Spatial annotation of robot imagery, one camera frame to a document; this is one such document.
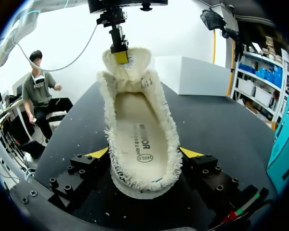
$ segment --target white storage bin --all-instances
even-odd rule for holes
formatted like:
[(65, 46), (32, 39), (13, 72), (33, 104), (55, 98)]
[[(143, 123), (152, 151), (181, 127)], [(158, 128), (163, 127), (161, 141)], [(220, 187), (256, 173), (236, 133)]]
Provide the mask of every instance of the white storage bin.
[(254, 83), (251, 81), (243, 80), (241, 78), (238, 78), (238, 80), (239, 80), (239, 84), (237, 88), (250, 96), (254, 96), (254, 93), (255, 93)]
[(269, 106), (273, 95), (256, 86), (255, 99), (260, 101), (265, 106)]

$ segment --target gray t-shirt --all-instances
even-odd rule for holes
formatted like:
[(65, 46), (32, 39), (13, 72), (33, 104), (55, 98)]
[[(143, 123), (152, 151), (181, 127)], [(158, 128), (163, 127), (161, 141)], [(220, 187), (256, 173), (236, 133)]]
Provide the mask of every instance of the gray t-shirt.
[(43, 74), (45, 76), (44, 82), (35, 84), (31, 73), (29, 73), (23, 84), (23, 100), (31, 100), (34, 107), (46, 107), (52, 99), (48, 88), (54, 88), (56, 85), (49, 72), (41, 72), (41, 75)]

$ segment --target black work table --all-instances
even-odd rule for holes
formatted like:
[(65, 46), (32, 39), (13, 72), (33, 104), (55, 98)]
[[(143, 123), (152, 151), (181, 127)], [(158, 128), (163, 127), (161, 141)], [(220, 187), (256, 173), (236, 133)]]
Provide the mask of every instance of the black work table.
[[(277, 197), (266, 174), (274, 133), (243, 106), (226, 97), (178, 96), (164, 86), (166, 99), (177, 124), (184, 148), (211, 154), (239, 188), (250, 184), (269, 189)], [(104, 101), (98, 83), (93, 84), (65, 116), (49, 141), (35, 178), (49, 187), (76, 154), (88, 154), (107, 146), (104, 135)], [(268, 209), (256, 212), (254, 223)], [(197, 191), (189, 189), (184, 177), (163, 196), (136, 200), (123, 195), (107, 171), (99, 191), (92, 191), (82, 207), (73, 213), (85, 221), (121, 230), (166, 230), (193, 227), (207, 229), (214, 212), (207, 209)]]

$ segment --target white shoe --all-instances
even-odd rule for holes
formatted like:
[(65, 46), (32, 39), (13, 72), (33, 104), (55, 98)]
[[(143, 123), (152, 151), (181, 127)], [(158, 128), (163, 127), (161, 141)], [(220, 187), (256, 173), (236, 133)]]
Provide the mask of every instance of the white shoe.
[(168, 191), (181, 173), (179, 136), (155, 71), (147, 70), (151, 52), (128, 50), (119, 65), (110, 50), (98, 73), (105, 101), (111, 176), (127, 196), (153, 199)]

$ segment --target man's hand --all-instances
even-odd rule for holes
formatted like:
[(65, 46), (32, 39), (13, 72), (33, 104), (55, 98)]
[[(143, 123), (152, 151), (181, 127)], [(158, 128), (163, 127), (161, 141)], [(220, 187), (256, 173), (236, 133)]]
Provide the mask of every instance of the man's hand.
[(60, 83), (57, 83), (54, 87), (53, 87), (54, 90), (62, 90), (62, 86)]
[(34, 119), (33, 115), (32, 115), (32, 114), (29, 115), (29, 122), (30, 122), (30, 124), (34, 124), (33, 119)]

